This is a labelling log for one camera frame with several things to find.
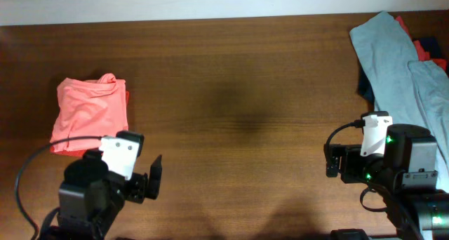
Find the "salmon pink printed t-shirt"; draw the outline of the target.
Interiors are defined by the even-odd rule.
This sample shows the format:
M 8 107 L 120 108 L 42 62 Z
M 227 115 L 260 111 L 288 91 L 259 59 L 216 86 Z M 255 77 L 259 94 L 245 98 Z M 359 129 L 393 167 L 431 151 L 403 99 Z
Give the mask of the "salmon pink printed t-shirt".
M 129 128 L 126 81 L 112 73 L 97 80 L 66 78 L 57 87 L 60 113 L 51 142 L 81 136 L 114 136 Z

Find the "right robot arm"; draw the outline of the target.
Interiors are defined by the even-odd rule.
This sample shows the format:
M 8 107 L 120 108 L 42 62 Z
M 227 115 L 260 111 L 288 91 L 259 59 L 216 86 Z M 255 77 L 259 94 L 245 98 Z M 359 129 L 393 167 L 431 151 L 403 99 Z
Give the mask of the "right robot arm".
M 383 154 L 363 156 L 360 145 L 323 146 L 326 175 L 346 184 L 362 183 L 362 196 L 379 194 L 400 239 L 447 239 L 448 193 L 439 189 L 436 139 L 421 126 L 393 124 L 387 128 Z

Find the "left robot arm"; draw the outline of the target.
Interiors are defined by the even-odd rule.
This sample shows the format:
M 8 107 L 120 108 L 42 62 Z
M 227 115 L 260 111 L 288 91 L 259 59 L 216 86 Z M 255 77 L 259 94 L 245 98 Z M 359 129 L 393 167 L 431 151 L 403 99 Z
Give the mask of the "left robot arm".
M 98 150 L 88 150 L 66 167 L 59 188 L 59 206 L 43 220 L 40 239 L 104 239 L 127 201 L 141 204 L 157 199 L 162 156 L 148 174 L 133 173 L 130 180 L 110 171 Z

